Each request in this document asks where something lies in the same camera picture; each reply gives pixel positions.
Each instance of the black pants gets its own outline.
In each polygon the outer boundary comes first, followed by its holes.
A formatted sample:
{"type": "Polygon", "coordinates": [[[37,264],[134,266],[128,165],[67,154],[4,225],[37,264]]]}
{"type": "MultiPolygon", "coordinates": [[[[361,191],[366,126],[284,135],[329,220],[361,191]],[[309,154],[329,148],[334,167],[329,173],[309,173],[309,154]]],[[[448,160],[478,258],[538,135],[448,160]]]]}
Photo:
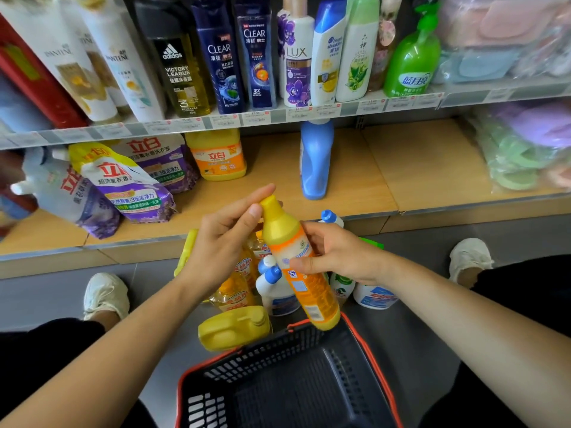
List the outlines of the black pants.
{"type": "MultiPolygon", "coordinates": [[[[571,337],[571,255],[485,270],[478,275],[473,291],[571,337]]],[[[525,425],[462,363],[450,392],[432,406],[420,423],[420,428],[432,427],[525,425]]]]}
{"type": "MultiPolygon", "coordinates": [[[[96,321],[60,318],[29,332],[4,336],[0,340],[0,420],[104,333],[103,325],[96,321]]],[[[156,428],[140,401],[122,426],[156,428]]]]}

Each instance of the white shoe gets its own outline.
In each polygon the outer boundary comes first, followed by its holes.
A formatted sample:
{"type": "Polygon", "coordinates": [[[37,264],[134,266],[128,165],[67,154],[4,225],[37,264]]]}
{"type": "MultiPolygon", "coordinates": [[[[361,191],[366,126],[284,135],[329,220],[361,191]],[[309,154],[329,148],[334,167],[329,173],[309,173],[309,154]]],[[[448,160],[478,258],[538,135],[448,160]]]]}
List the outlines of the white shoe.
{"type": "Polygon", "coordinates": [[[87,284],[83,296],[83,319],[89,320],[98,311],[116,312],[120,319],[129,314],[127,286],[113,273],[96,273],[87,284]]]}
{"type": "Polygon", "coordinates": [[[492,268],[493,260],[490,251],[483,240],[465,238],[450,252],[450,280],[458,284],[458,275],[462,270],[492,268]]]}

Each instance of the forearm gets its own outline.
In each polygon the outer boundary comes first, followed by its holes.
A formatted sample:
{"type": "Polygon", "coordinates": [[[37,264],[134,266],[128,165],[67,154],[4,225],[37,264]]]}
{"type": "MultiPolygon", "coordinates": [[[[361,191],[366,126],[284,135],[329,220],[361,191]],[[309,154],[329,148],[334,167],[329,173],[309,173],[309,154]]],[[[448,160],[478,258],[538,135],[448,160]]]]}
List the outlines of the forearm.
{"type": "Polygon", "coordinates": [[[389,289],[525,424],[568,424],[571,339],[409,260],[381,264],[389,289]]]}
{"type": "Polygon", "coordinates": [[[0,427],[121,425],[189,313],[202,300],[172,281],[10,413],[0,427]]]}

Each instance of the green hand soap bottle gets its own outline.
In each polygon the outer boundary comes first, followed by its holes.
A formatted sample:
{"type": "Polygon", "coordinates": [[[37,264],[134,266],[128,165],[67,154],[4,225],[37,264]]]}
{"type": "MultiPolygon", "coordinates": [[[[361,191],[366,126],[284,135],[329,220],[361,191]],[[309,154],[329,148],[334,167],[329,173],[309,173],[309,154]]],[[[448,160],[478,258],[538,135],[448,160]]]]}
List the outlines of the green hand soap bottle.
{"type": "Polygon", "coordinates": [[[390,61],[384,92],[387,97],[424,93],[440,60],[440,41],[434,35],[438,26],[438,4],[424,4],[415,10],[424,16],[417,31],[408,35],[396,48],[390,61]]]}

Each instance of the price tag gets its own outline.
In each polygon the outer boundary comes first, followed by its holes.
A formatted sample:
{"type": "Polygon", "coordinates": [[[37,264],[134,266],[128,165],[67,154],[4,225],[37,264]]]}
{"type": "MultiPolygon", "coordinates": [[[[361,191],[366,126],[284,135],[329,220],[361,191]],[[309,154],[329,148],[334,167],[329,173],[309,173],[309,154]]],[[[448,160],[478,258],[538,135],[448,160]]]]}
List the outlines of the price tag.
{"type": "Polygon", "coordinates": [[[357,107],[357,115],[383,112],[386,102],[386,99],[361,100],[357,107]]]}
{"type": "Polygon", "coordinates": [[[430,93],[428,95],[419,95],[416,97],[413,108],[437,108],[440,101],[444,97],[444,93],[430,93]]]}
{"type": "Polygon", "coordinates": [[[8,138],[0,136],[0,150],[5,150],[7,148],[15,148],[16,144],[10,141],[8,138]]]}
{"type": "Polygon", "coordinates": [[[128,138],[133,134],[129,129],[125,128],[123,123],[106,124],[104,126],[95,126],[97,132],[106,140],[116,140],[120,138],[128,138]]]}
{"type": "Polygon", "coordinates": [[[321,107],[315,107],[315,115],[319,119],[332,119],[334,117],[340,117],[341,104],[334,103],[331,105],[322,105],[321,107]]]}
{"type": "Polygon", "coordinates": [[[49,145],[50,143],[38,132],[13,133],[6,138],[18,147],[33,147],[34,145],[49,145]]]}
{"type": "Polygon", "coordinates": [[[213,129],[239,128],[241,126],[238,114],[210,116],[210,123],[212,123],[213,129]]]}
{"type": "Polygon", "coordinates": [[[151,135],[162,135],[172,132],[171,122],[172,120],[159,120],[157,122],[143,123],[143,126],[145,126],[147,133],[151,135]]]}
{"type": "Polygon", "coordinates": [[[494,102],[506,102],[515,92],[515,88],[497,88],[495,90],[490,90],[484,103],[494,103],[494,102]]]}
{"type": "Polygon", "coordinates": [[[414,105],[416,96],[392,97],[387,102],[385,112],[410,109],[414,105]]]}
{"type": "Polygon", "coordinates": [[[84,141],[93,141],[93,137],[86,129],[61,129],[53,131],[56,136],[64,143],[82,143],[84,141]]]}
{"type": "Polygon", "coordinates": [[[303,122],[315,118],[313,107],[287,108],[285,113],[286,122],[303,122]]]}
{"type": "Polygon", "coordinates": [[[188,119],[171,120],[172,127],[178,132],[192,132],[193,130],[204,130],[202,117],[190,117],[188,119]]]}
{"type": "Polygon", "coordinates": [[[244,126],[260,126],[272,124],[272,116],[269,111],[252,111],[242,113],[244,126]]]}

